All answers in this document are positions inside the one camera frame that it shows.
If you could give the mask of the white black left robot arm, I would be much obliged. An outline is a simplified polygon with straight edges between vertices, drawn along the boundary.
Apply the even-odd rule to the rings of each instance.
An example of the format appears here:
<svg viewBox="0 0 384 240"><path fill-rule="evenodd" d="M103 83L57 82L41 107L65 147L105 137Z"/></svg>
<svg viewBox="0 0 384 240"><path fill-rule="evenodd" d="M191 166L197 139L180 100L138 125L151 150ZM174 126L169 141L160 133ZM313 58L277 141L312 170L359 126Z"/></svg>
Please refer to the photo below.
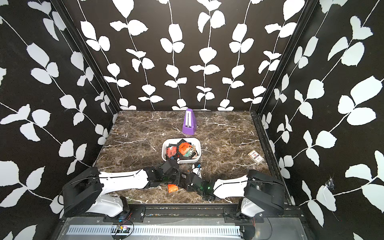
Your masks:
<svg viewBox="0 0 384 240"><path fill-rule="evenodd" d="M112 197L109 193L177 185L179 180L180 166L175 160L123 173L100 172L96 167L91 167L63 186L64 216L69 218L96 213L113 218L127 210L128 205L122 198Z"/></svg>

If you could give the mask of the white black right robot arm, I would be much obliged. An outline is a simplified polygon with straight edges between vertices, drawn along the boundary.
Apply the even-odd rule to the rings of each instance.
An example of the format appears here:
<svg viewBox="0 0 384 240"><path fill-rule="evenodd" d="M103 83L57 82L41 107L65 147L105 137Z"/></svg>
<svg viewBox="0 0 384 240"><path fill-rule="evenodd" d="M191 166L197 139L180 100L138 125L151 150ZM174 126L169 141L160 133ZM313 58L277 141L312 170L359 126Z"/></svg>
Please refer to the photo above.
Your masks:
<svg viewBox="0 0 384 240"><path fill-rule="evenodd" d="M190 173L181 173L180 186L196 192L205 201L226 198L242 198L238 213L247 217L267 213L282 215L285 206L285 186L276 178L257 170L249 170L242 177L235 179L206 181L195 168Z"/></svg>

